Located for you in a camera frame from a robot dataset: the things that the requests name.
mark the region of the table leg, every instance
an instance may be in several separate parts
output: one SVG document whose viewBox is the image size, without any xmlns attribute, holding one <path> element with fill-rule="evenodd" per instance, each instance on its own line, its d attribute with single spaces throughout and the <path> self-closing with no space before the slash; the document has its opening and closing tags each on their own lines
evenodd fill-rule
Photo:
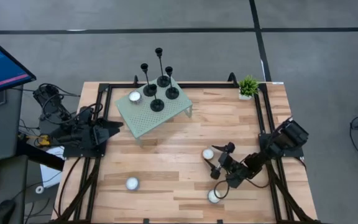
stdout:
<svg viewBox="0 0 358 224">
<path fill-rule="evenodd" d="M 191 105 L 188 109 L 189 111 L 187 111 L 187 108 L 185 109 L 185 113 L 187 117 L 191 118 L 191 115 L 193 114 L 193 105 Z"/>
<path fill-rule="evenodd" d="M 142 140 L 140 140 L 140 137 L 139 138 L 135 138 L 136 139 L 136 143 L 140 146 L 142 146 Z"/>
</svg>

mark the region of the computer mouse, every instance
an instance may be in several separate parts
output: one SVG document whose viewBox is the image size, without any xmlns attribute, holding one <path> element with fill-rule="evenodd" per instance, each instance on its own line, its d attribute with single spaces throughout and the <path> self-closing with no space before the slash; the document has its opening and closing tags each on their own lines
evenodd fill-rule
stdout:
<svg viewBox="0 0 358 224">
<path fill-rule="evenodd" d="M 16 203 L 14 200 L 5 200 L 0 203 L 0 224 L 8 224 Z"/>
</svg>

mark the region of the gray carpet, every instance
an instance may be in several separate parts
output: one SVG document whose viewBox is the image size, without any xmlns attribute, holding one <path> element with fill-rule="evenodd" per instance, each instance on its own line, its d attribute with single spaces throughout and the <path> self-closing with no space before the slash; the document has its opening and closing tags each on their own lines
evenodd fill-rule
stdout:
<svg viewBox="0 0 358 224">
<path fill-rule="evenodd" d="M 358 27 L 358 0 L 257 0 L 262 28 Z M 0 30 L 144 29 L 253 27 L 243 0 L 0 0 Z M 305 146 L 311 192 L 319 219 L 358 223 L 358 153 L 349 139 L 349 122 L 358 116 L 358 32 L 263 33 L 273 81 L 285 82 L 294 118 L 310 133 Z M 253 75 L 264 80 L 257 39 L 246 33 L 0 35 L 0 44 L 43 82 L 80 93 L 85 81 L 144 80 L 140 64 L 157 76 L 154 48 L 177 80 L 225 80 Z M 78 99 L 64 99 L 76 110 Z M 30 93 L 22 115 L 37 125 L 40 106 Z M 358 147 L 358 131 L 354 131 Z M 29 183 L 40 180 L 29 169 Z M 31 190 L 34 212 L 46 198 L 52 212 L 56 188 L 42 196 Z M 31 203 L 27 204 L 26 213 Z M 46 221 L 37 217 L 30 221 Z"/>
</svg>

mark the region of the black candle holder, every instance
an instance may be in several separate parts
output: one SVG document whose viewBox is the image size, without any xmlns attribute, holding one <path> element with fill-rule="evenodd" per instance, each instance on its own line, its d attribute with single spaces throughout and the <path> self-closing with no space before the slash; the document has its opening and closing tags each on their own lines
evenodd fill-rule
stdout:
<svg viewBox="0 0 358 224">
<path fill-rule="evenodd" d="M 147 84 L 144 88 L 143 88 L 143 94 L 145 96 L 155 96 L 155 94 L 157 93 L 157 85 L 156 84 Z"/>
<path fill-rule="evenodd" d="M 147 80 L 147 85 L 145 87 L 143 87 L 143 94 L 145 96 L 154 96 L 157 93 L 157 86 L 156 86 L 156 84 L 150 85 L 150 83 L 149 83 L 149 78 L 147 76 L 147 71 L 149 70 L 149 65 L 147 65 L 146 63 L 143 63 L 142 65 L 140 65 L 140 68 L 146 75 L 146 80 Z"/>
<path fill-rule="evenodd" d="M 157 57 L 160 60 L 160 68 L 161 68 L 161 76 L 157 79 L 157 85 L 159 87 L 164 88 L 169 86 L 169 78 L 166 75 L 164 75 L 162 72 L 162 62 L 161 62 L 162 49 L 160 47 L 156 48 L 155 53 L 157 54 Z"/>
<path fill-rule="evenodd" d="M 166 71 L 167 75 L 169 76 L 169 84 L 171 85 L 171 87 L 167 88 L 167 90 L 165 91 L 165 96 L 170 100 L 174 100 L 174 99 L 178 98 L 179 90 L 176 87 L 172 87 L 171 76 L 172 76 L 173 68 L 168 66 L 165 68 L 165 71 Z"/>
<path fill-rule="evenodd" d="M 150 108 L 154 112 L 160 112 L 164 109 L 164 102 L 162 100 L 156 98 L 150 103 Z"/>
</svg>

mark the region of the white paper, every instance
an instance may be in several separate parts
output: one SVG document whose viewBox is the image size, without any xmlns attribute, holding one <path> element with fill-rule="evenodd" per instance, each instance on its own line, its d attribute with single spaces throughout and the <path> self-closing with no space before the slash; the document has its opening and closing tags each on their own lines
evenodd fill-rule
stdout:
<svg viewBox="0 0 358 224">
<path fill-rule="evenodd" d="M 58 156 L 58 157 L 63 159 L 63 151 L 64 151 L 64 147 L 55 147 L 55 148 L 47 150 L 47 153 L 56 155 L 56 156 Z M 55 184 L 60 183 L 60 179 L 62 178 L 62 174 L 58 174 L 60 172 L 59 170 L 49 168 L 49 167 L 47 167 L 45 165 L 42 165 L 42 164 L 40 164 L 40 168 L 41 168 L 42 181 L 43 181 L 43 184 L 44 184 L 45 188 L 48 188 L 48 187 L 51 187 L 51 186 L 53 186 Z"/>
</svg>

